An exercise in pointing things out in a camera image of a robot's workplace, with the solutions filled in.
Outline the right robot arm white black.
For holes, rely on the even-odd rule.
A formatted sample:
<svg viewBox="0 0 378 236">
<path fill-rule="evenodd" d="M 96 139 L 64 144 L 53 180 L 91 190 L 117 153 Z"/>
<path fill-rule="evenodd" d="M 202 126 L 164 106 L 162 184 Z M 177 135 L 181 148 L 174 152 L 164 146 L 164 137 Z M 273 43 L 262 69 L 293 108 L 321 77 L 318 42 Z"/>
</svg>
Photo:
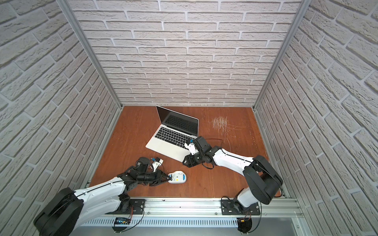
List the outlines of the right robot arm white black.
<svg viewBox="0 0 378 236">
<path fill-rule="evenodd" d="M 280 190 L 283 179 L 261 155 L 245 157 L 231 153 L 219 146 L 212 147 L 203 137 L 187 139 L 185 147 L 190 154 L 185 156 L 183 165 L 189 168 L 202 163 L 230 169 L 244 176 L 248 188 L 236 196 L 236 204 L 247 208 L 255 203 L 270 204 Z"/>
</svg>

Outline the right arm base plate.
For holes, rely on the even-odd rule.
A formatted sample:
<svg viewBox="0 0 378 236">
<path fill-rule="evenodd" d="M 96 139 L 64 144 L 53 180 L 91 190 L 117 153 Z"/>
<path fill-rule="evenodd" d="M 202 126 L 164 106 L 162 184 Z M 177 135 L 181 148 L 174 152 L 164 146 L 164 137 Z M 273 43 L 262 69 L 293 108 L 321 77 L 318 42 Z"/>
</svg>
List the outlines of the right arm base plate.
<svg viewBox="0 0 378 236">
<path fill-rule="evenodd" d="M 249 207 L 241 205 L 237 200 L 233 199 L 221 199 L 220 200 L 222 215 L 260 215 L 260 206 L 258 203 L 254 203 Z"/>
</svg>

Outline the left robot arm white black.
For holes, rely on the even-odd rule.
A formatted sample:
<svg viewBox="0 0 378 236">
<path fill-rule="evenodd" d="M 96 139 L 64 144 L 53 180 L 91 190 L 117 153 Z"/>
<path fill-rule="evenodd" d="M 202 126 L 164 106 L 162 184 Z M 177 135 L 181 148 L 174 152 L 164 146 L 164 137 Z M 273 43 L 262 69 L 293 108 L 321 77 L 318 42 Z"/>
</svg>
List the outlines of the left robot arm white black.
<svg viewBox="0 0 378 236">
<path fill-rule="evenodd" d="M 171 180 L 171 176 L 154 167 L 141 157 L 135 166 L 109 181 L 93 187 L 60 190 L 34 219 L 41 236 L 68 236 L 82 224 L 106 213 L 132 213 L 128 192 L 138 185 L 158 186 Z"/>
</svg>

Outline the white wireless mouse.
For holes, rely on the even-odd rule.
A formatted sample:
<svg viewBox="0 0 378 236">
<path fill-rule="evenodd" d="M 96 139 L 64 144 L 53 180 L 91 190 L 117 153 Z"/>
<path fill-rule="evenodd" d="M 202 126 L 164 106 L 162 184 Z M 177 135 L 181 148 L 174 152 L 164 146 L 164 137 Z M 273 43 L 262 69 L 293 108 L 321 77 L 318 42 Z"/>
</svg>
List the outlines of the white wireless mouse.
<svg viewBox="0 0 378 236">
<path fill-rule="evenodd" d="M 187 175 L 183 171 L 175 171 L 168 174 L 170 180 L 168 181 L 171 184 L 182 184 L 187 181 Z"/>
</svg>

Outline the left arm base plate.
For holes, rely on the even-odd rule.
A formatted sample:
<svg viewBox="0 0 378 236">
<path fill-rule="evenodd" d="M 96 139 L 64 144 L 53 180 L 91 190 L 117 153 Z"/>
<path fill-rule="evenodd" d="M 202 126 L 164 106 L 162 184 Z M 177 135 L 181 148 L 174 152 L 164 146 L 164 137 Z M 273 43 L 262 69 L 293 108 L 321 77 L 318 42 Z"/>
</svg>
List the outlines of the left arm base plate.
<svg viewBox="0 0 378 236">
<path fill-rule="evenodd" d="M 144 212 L 145 199 L 130 199 L 120 203 L 120 206 L 113 212 L 107 214 L 136 214 L 142 215 Z"/>
</svg>

